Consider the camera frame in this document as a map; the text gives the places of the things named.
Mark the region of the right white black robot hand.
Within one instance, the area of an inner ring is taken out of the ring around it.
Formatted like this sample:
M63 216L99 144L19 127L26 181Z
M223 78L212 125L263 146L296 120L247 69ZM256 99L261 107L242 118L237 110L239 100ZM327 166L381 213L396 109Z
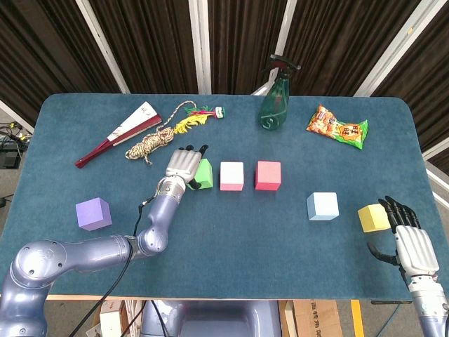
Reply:
M422 275L435 278L439 264L429 235L422 229L416 213L390 196L379 200L386 211L396 243L396 254L381 253L373 243L367 246L378 260L398 267L403 279Z

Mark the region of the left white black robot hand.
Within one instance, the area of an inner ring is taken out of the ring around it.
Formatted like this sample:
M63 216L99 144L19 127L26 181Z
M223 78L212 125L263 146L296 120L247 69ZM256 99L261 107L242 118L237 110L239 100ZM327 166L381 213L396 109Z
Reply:
M166 176L178 176L183 179L186 185L198 190L201 183L196 181L195 175L207 149L208 145L202 145L199 150L195 150L192 145L179 147L170 158L166 168Z

